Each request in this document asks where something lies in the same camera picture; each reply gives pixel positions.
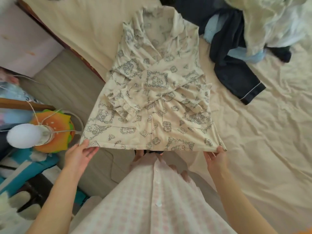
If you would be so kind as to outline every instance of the bed sheet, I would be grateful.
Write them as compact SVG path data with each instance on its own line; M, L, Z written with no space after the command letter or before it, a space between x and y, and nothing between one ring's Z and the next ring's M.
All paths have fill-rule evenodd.
M122 21L159 0L24 0L42 22L106 80L121 39ZM312 1L305 4L312 18ZM291 62L267 54L249 65L267 87L243 105L218 81L200 39L200 61L211 91L212 118L230 170L244 193L280 233L312 226L312 27L292 46ZM213 187L202 153L178 153Z

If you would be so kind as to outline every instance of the hand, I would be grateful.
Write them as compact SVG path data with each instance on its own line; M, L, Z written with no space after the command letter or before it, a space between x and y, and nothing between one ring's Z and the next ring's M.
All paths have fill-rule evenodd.
M212 152L204 152L204 156L207 162L207 168L210 175L214 173L220 173L222 171L227 171L227 154L223 150L222 146L218 146L216 153L213 155Z
M76 173L78 180L84 173L84 170L86 169L91 158L99 150L99 147L87 148L88 145L89 140L85 139L81 145L76 144L65 153L64 168L69 168L72 172Z

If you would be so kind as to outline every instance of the sleeve cuff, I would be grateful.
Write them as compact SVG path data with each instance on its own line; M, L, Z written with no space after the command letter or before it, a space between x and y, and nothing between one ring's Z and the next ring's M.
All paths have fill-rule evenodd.
M135 110L133 107L131 107L128 102L124 99L122 91L121 90L114 90L112 93L110 93L107 96L109 102L113 105L114 109L121 108L122 110L116 110L118 113L120 111L123 111L123 113L119 113L120 116L124 117L124 111L128 112L126 116L126 120L130 121L132 118L135 117L137 110Z
M259 83L257 86L255 86L252 90L250 90L243 98L240 99L242 103L247 105L250 103L254 97L256 97L258 94L260 94L263 90L265 90L265 86L263 83Z

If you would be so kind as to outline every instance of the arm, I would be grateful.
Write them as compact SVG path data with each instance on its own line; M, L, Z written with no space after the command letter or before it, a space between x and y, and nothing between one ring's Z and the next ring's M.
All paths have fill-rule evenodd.
M26 234L68 233L78 181L91 158L99 150L86 149L88 144L89 141L85 140L80 146L76 144L66 152L64 168Z
M204 152L204 155L231 227L238 234L277 234L231 176L227 168L227 155L221 146L217 152L216 157L209 152Z

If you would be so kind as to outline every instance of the cream bed sheet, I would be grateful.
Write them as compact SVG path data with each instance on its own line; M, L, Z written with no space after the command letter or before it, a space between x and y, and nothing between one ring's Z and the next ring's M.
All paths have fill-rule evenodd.
M122 21L159 0L24 0L60 39L106 80ZM312 18L312 1L305 4ZM312 226L312 27L295 44L291 62L267 55L251 69L267 87L243 105L218 81L200 39L200 60L213 83L211 109L228 148L230 170L244 193L279 233ZM179 153L213 187L202 153Z

